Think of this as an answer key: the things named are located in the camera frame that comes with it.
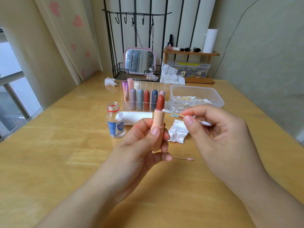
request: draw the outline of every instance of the wooden shelf leg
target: wooden shelf leg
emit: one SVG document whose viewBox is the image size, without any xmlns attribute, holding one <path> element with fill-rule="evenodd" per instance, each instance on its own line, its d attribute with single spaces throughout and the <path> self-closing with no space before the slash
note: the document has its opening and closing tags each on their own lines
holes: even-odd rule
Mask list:
<svg viewBox="0 0 304 228">
<path fill-rule="evenodd" d="M 209 64 L 211 56 L 208 56 L 207 63 Z"/>
<path fill-rule="evenodd" d="M 167 64 L 167 53 L 164 53 L 164 60 L 163 60 L 163 62 L 164 62 L 165 64 Z"/>
</svg>

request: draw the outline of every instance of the clear bottle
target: clear bottle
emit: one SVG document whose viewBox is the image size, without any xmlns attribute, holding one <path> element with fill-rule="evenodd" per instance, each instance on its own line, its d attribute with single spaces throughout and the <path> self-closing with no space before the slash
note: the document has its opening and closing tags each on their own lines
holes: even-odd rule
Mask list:
<svg viewBox="0 0 304 228">
<path fill-rule="evenodd" d="M 117 102 L 112 101 L 107 105 L 108 114 L 107 121 L 110 131 L 110 136 L 113 138 L 120 138 L 126 134 L 125 125 L 123 123 L 123 113 L 119 110 Z"/>
</svg>

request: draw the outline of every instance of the forearm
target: forearm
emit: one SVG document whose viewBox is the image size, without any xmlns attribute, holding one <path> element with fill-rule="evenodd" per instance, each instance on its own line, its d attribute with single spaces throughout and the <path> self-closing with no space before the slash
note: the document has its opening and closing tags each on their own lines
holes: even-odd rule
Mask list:
<svg viewBox="0 0 304 228">
<path fill-rule="evenodd" d="M 270 176 L 239 196 L 257 228 L 304 227 L 304 206 Z"/>
<path fill-rule="evenodd" d="M 82 228 L 103 224 L 116 206 L 116 201 L 98 187 L 89 179 L 55 207 L 35 228 Z"/>
</svg>

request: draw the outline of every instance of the small wooden stand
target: small wooden stand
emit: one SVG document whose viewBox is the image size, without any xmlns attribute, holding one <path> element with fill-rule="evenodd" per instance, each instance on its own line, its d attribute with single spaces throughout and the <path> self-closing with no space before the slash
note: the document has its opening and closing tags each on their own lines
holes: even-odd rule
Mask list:
<svg viewBox="0 0 304 228">
<path fill-rule="evenodd" d="M 219 53 L 213 52 L 213 53 L 203 53 L 203 52 L 193 52 L 191 50 L 190 52 L 185 52 L 185 51 L 172 51 L 172 50 L 167 50 L 163 49 L 164 53 L 164 60 L 163 62 L 166 64 L 167 63 L 167 54 L 168 53 L 173 53 L 173 54 L 183 54 L 183 55 L 199 55 L 199 56 L 208 56 L 207 58 L 207 63 L 209 64 L 211 56 L 219 56 Z M 208 75 L 206 78 L 197 78 L 197 77 L 185 77 L 185 82 L 191 82 L 191 83 L 204 83 L 204 84 L 214 84 L 214 80 L 209 77 Z"/>
</svg>

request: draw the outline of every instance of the blue label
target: blue label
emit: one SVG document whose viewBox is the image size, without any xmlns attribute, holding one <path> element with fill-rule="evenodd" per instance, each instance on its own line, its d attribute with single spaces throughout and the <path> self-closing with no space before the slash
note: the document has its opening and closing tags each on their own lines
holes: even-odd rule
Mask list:
<svg viewBox="0 0 304 228">
<path fill-rule="evenodd" d="M 125 126 L 123 121 L 120 122 L 108 122 L 108 127 L 111 135 L 118 135 L 124 132 Z"/>
</svg>

